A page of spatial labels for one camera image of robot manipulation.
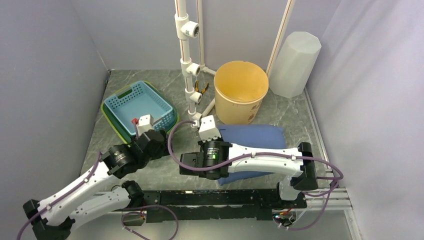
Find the white octagonal plastic container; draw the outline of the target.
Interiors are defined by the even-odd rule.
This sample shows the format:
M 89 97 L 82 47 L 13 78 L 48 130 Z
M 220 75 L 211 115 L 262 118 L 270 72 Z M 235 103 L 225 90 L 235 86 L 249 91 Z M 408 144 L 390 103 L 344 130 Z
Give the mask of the white octagonal plastic container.
M 321 42 L 306 31 L 294 31 L 285 39 L 269 76 L 269 88 L 278 96 L 300 95 L 316 63 Z

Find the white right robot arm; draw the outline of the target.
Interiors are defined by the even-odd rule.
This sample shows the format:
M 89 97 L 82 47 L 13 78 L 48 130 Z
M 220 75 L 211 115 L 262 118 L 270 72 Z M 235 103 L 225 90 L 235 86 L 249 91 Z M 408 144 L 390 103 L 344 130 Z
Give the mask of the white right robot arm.
M 180 175 L 218 180 L 244 172 L 282 174 L 284 179 L 277 184 L 275 194 L 276 203 L 282 208 L 289 207 L 300 192 L 318 188 L 315 164 L 299 147 L 255 148 L 218 140 L 199 145 L 198 152 L 180 156 Z

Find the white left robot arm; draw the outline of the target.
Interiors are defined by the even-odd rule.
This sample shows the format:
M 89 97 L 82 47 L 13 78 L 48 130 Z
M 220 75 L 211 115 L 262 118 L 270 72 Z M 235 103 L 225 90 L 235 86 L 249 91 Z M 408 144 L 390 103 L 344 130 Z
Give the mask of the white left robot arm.
M 106 195 L 94 195 L 108 185 L 167 156 L 165 130 L 147 130 L 129 144 L 113 145 L 99 153 L 94 165 L 62 190 L 43 200 L 30 199 L 22 207 L 27 221 L 17 234 L 31 226 L 38 240 L 65 240 L 85 223 L 114 210 L 137 210 L 145 204 L 144 193 L 134 180 L 127 180 Z

